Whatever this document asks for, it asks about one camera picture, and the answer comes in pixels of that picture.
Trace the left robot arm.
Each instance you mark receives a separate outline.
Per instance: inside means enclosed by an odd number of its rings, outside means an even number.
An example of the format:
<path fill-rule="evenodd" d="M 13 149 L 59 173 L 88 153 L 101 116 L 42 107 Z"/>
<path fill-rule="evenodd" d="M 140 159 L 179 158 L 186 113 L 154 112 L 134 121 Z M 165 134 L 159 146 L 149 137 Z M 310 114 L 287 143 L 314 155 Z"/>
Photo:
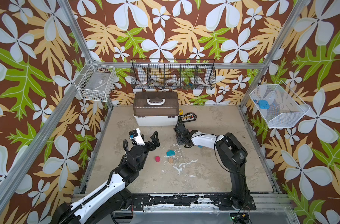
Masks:
<path fill-rule="evenodd" d="M 120 193 L 131 195 L 126 191 L 143 169 L 150 151 L 160 147 L 158 131 L 155 131 L 150 141 L 145 142 L 140 129 L 129 132 L 132 141 L 132 148 L 129 148 L 128 141 L 123 141 L 125 155 L 121 158 L 120 164 L 113 169 L 108 179 L 94 191 L 82 199 L 71 203 L 60 205 L 52 216 L 52 224 L 85 224 L 89 223 L 92 216 L 100 213 L 104 206 L 115 195 Z"/>

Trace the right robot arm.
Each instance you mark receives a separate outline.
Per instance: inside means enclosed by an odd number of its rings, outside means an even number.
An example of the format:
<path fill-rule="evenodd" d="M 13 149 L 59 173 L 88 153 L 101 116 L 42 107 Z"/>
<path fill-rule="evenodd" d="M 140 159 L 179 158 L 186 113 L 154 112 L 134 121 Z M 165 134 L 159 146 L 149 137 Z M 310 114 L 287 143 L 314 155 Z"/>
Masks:
<path fill-rule="evenodd" d="M 215 135 L 198 130 L 189 131 L 182 121 L 177 122 L 174 131 L 178 145 L 203 146 L 214 150 L 218 163 L 230 174 L 232 204 L 235 208 L 243 209 L 251 203 L 245 176 L 248 153 L 232 133 Z"/>

